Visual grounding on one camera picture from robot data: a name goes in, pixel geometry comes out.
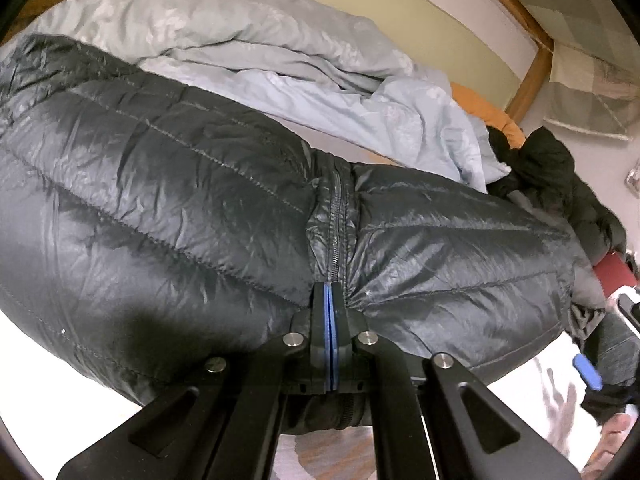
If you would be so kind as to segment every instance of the wooden bed frame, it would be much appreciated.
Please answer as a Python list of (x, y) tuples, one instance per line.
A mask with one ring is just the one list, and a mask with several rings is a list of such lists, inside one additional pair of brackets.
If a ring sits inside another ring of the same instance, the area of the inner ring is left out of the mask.
[[(28, 0), (20, 10), (18, 17), (9, 32), (2, 39), (2, 43), (23, 30), (37, 16), (63, 0)], [(529, 110), (532, 102), (538, 95), (540, 88), (545, 83), (551, 72), (554, 42), (536, 21), (531, 13), (519, 0), (498, 0), (516, 21), (527, 31), (530, 37), (538, 45), (538, 53), (520, 84), (516, 95), (506, 108), (507, 114), (519, 123)]]
[(526, 115), (542, 88), (542, 85), (551, 73), (554, 40), (545, 32), (520, 0), (498, 1), (503, 4), (524, 30), (527, 31), (530, 37), (538, 44), (538, 53), (531, 63), (525, 78), (522, 80), (516, 95), (505, 110), (511, 119), (519, 123)]

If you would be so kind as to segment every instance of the metal screw head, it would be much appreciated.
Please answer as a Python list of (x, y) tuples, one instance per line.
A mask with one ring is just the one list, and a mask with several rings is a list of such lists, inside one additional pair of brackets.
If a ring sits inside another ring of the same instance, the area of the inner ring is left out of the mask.
[(304, 336), (298, 332), (289, 332), (282, 336), (282, 342), (287, 346), (300, 346), (304, 341)]
[(226, 361), (222, 357), (210, 357), (204, 363), (205, 370), (212, 374), (219, 374), (226, 368)]
[(431, 358), (431, 361), (433, 361), (433, 364), (438, 368), (444, 368), (445, 370), (453, 366), (453, 357), (449, 354), (445, 354), (444, 352), (434, 355)]
[(378, 342), (378, 334), (375, 332), (370, 332), (367, 330), (366, 332), (360, 332), (358, 334), (358, 341), (360, 341), (363, 345), (375, 345)]

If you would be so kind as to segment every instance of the black metal bracket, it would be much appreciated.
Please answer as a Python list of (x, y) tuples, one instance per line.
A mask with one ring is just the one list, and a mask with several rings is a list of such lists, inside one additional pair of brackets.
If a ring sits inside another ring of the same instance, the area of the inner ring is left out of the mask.
[(629, 323), (640, 332), (640, 303), (634, 303), (626, 294), (618, 297), (618, 308)]
[(367, 392), (380, 480), (578, 480), (578, 472), (451, 355), (409, 356), (316, 285), (310, 318), (248, 365), (213, 357), (58, 480), (268, 480), (287, 401)]

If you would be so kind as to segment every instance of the wooden headboard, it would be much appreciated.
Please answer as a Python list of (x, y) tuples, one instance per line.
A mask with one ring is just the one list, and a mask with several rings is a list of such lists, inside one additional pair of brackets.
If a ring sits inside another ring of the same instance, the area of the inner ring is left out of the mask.
[(538, 53), (522, 80), (516, 95), (506, 108), (510, 117), (519, 123), (551, 72), (554, 40), (545, 32), (520, 0), (498, 0), (538, 44)]

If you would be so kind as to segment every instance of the blue handle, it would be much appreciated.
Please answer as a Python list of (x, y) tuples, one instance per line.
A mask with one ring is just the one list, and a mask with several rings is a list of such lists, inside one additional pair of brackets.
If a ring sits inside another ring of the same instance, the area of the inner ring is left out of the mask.
[(578, 370), (580, 377), (588, 387), (597, 392), (602, 389), (602, 377), (585, 355), (578, 354), (574, 357), (574, 368)]

